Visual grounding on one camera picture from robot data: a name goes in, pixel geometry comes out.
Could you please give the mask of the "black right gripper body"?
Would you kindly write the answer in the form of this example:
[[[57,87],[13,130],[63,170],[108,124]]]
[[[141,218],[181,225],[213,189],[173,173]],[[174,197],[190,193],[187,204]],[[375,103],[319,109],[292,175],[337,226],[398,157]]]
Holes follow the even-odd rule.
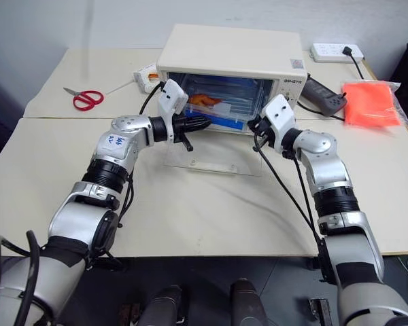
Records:
[[[262,148],[264,145],[268,145],[270,148],[275,147],[275,133],[272,129],[272,124],[267,117],[262,118],[262,133],[256,134],[258,137],[258,147]]]

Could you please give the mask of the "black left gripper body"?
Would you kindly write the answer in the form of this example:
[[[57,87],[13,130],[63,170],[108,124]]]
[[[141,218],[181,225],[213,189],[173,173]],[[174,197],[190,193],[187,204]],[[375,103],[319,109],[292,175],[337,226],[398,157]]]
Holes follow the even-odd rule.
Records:
[[[190,119],[184,115],[174,115],[172,118],[174,134],[190,132]]]

